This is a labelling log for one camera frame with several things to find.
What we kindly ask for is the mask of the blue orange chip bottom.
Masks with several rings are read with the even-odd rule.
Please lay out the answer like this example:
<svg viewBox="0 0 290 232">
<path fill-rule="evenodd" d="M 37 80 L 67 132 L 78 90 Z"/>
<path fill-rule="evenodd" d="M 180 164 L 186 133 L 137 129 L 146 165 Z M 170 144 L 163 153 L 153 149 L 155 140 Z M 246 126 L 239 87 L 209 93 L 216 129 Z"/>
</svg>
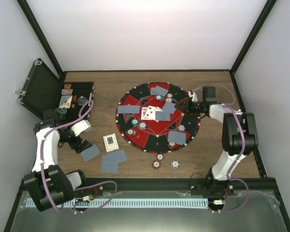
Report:
<svg viewBox="0 0 290 232">
<path fill-rule="evenodd" d="M 184 125 L 179 125 L 178 126 L 178 130 L 179 131 L 184 131 L 186 128 L 185 128 L 185 126 Z"/>
</svg>

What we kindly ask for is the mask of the dealt blue card seat two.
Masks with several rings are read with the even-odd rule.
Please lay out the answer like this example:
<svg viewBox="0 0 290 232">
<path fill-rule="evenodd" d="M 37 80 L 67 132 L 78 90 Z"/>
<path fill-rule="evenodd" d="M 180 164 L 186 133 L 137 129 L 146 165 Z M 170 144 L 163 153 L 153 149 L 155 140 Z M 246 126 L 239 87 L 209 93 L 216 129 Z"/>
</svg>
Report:
<svg viewBox="0 0 290 232">
<path fill-rule="evenodd" d="M 172 103 L 172 102 L 166 102 L 166 103 L 164 104 L 164 106 L 162 107 L 161 110 L 164 111 L 164 112 L 167 112 L 167 113 L 169 113 L 169 114 L 173 114 L 173 113 L 175 112 L 175 110 L 176 110 L 176 108 L 175 108 L 175 103 Z"/>
</svg>

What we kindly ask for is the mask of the dealt blue card bottom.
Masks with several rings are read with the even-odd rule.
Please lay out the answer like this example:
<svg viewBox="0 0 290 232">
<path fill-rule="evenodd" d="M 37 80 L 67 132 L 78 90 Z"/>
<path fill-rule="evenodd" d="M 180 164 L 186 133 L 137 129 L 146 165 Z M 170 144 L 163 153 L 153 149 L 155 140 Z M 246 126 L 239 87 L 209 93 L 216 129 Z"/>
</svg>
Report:
<svg viewBox="0 0 290 232">
<path fill-rule="evenodd" d="M 184 145 L 186 143 L 186 134 L 179 131 L 169 131 L 168 142 L 175 143 L 178 145 Z"/>
</svg>

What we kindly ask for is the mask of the green blue chip top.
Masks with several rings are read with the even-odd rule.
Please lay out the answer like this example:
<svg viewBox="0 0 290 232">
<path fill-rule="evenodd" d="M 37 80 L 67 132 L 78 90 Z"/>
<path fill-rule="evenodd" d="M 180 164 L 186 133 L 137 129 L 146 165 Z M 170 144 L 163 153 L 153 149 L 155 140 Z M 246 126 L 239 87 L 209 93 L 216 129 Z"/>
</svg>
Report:
<svg viewBox="0 0 290 232">
<path fill-rule="evenodd" d="M 161 96 L 161 95 L 156 95 L 156 100 L 163 101 L 164 100 L 164 97 Z"/>
</svg>

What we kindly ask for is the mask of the green blue chip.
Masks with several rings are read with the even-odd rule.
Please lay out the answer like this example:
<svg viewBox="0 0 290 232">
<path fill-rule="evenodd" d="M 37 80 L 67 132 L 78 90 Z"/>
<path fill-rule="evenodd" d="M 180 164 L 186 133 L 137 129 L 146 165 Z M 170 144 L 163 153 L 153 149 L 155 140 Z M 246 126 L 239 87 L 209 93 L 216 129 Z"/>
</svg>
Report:
<svg viewBox="0 0 290 232">
<path fill-rule="evenodd" d="M 161 96 L 161 95 L 156 95 L 156 100 L 163 101 L 164 100 L 164 97 Z"/>
<path fill-rule="evenodd" d="M 131 123 L 132 123 L 133 126 L 137 126 L 139 124 L 139 121 L 137 119 L 133 119 L 131 121 Z"/>
</svg>

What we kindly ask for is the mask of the dealt blue card top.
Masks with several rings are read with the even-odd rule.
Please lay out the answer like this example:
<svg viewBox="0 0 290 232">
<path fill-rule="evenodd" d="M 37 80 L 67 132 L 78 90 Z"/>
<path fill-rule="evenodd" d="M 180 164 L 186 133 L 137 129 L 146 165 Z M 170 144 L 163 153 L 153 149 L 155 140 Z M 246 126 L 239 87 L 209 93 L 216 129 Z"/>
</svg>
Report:
<svg viewBox="0 0 290 232">
<path fill-rule="evenodd" d="M 159 92 L 158 92 L 158 90 L 156 88 L 151 88 L 150 94 L 151 95 L 160 95 Z"/>
</svg>

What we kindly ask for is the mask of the dropped blue card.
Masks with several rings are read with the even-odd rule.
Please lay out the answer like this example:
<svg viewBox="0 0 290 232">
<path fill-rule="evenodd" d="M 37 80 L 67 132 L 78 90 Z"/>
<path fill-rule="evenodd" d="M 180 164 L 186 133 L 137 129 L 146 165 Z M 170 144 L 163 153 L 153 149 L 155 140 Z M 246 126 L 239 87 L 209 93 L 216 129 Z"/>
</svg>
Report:
<svg viewBox="0 0 290 232">
<path fill-rule="evenodd" d="M 117 174 L 118 165 L 119 163 L 117 161 L 104 159 L 102 160 L 102 163 L 101 163 L 101 172 L 109 173 L 109 174 Z"/>
<path fill-rule="evenodd" d="M 110 161 L 115 161 L 115 162 L 118 162 L 118 163 L 122 163 L 122 162 L 125 162 L 127 161 L 127 156 L 126 156 L 126 153 L 125 151 L 122 149 L 122 150 L 118 150 L 118 151 L 114 151 L 114 152 L 111 152 L 111 153 L 108 153 L 108 154 L 105 154 L 103 155 L 102 157 L 103 160 L 110 160 Z"/>
</svg>

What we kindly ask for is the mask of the king of clubs card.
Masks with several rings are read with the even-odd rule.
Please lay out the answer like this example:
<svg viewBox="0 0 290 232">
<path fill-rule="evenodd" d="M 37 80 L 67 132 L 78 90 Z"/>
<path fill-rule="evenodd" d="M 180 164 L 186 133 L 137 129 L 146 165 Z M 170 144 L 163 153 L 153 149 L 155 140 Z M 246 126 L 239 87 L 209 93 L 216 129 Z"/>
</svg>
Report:
<svg viewBox="0 0 290 232">
<path fill-rule="evenodd" d="M 142 107 L 141 110 L 141 120 L 148 120 L 148 118 L 146 117 L 146 112 L 147 112 L 147 107 Z"/>
</svg>

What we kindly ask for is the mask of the orange black chip stack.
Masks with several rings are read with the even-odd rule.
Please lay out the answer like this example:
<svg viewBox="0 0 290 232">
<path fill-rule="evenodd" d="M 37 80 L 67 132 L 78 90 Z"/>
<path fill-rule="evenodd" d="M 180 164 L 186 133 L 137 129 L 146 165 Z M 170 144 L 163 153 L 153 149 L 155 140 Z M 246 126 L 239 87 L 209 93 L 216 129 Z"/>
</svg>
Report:
<svg viewBox="0 0 290 232">
<path fill-rule="evenodd" d="M 152 163 L 152 167 L 153 167 L 153 169 L 155 169 L 155 170 L 159 169 L 160 166 L 161 166 L 161 163 L 160 163 L 159 161 L 154 161 L 154 162 Z"/>
</svg>

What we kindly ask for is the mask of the blue backed card deck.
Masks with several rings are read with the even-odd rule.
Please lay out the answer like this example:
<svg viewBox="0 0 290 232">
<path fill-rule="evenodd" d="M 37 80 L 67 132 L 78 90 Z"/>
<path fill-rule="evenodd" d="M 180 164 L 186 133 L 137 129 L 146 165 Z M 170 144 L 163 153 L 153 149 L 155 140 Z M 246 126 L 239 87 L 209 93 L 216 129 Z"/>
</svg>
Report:
<svg viewBox="0 0 290 232">
<path fill-rule="evenodd" d="M 91 147 L 85 149 L 81 152 L 81 157 L 84 162 L 91 160 L 92 158 L 98 156 L 100 154 L 100 150 L 96 144 L 93 144 Z"/>
</svg>

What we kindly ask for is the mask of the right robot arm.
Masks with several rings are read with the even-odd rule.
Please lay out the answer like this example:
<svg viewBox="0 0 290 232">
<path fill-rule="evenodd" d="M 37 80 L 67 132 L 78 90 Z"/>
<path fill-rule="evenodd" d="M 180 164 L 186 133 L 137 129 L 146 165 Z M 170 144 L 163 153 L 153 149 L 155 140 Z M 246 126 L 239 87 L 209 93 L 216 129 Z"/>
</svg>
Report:
<svg viewBox="0 0 290 232">
<path fill-rule="evenodd" d="M 231 103 L 219 103 L 216 98 L 216 85 L 201 87 L 202 100 L 196 90 L 188 91 L 188 98 L 175 108 L 186 115 L 203 113 L 205 116 L 222 123 L 222 154 L 217 163 L 210 168 L 205 177 L 205 189 L 215 195 L 232 181 L 236 166 L 258 147 L 256 121 L 253 113 L 235 111 Z"/>
</svg>

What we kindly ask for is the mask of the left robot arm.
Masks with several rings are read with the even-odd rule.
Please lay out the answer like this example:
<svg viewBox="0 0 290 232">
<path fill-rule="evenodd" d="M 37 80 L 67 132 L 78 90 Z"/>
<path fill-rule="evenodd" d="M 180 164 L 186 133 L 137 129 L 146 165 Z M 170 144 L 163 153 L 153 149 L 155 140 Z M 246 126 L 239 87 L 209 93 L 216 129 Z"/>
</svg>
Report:
<svg viewBox="0 0 290 232">
<path fill-rule="evenodd" d="M 81 170 L 65 174 L 59 167 L 58 149 L 64 143 L 78 154 L 91 148 L 92 143 L 80 137 L 90 128 L 86 118 L 68 123 L 55 110 L 45 111 L 43 121 L 36 123 L 36 159 L 31 173 L 24 176 L 23 182 L 40 212 L 50 208 L 59 211 L 64 203 L 73 199 L 74 192 L 78 195 L 88 192 L 89 183 Z"/>
</svg>

